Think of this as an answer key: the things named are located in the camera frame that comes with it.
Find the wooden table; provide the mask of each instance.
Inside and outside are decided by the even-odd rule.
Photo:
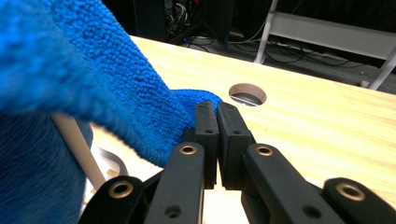
[[[237,106],[256,141],[277,147],[307,181],[322,187],[329,178],[351,178],[396,207],[396,95],[137,37],[133,41],[170,89],[212,91]],[[260,87],[267,100],[260,106],[234,102],[229,89],[238,83]],[[93,143],[123,158],[130,175],[145,180],[161,170],[99,128],[94,128]],[[248,223],[239,195],[219,184],[206,190],[204,223]]]

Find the floor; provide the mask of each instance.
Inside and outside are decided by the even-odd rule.
[[[207,51],[226,57],[253,62],[259,48],[259,41],[230,41],[227,47],[208,34],[199,34],[186,38],[181,46]],[[307,46],[296,43],[280,43],[276,37],[271,37],[265,49],[266,59],[263,64],[278,67],[313,77],[321,77],[349,85],[359,86],[362,81],[371,81],[379,68],[350,62],[329,53],[317,53]],[[396,94],[396,75],[390,74],[378,88],[391,94]]]

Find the blue microfiber towel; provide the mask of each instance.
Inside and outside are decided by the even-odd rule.
[[[0,1],[0,223],[76,223],[85,175],[51,115],[105,126],[164,166],[193,107],[170,91],[100,0]]]

